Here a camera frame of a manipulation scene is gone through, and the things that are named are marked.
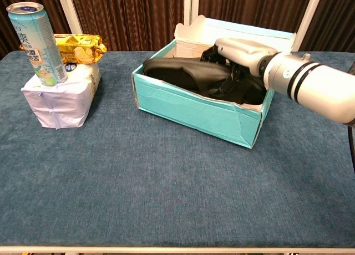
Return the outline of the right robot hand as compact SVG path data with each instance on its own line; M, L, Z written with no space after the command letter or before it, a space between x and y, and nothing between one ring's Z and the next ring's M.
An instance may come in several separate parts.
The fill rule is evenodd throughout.
M209 97L238 104L262 104L267 93L263 74L277 53L277 49L252 40L217 39L200 60L229 64L230 75L209 89Z

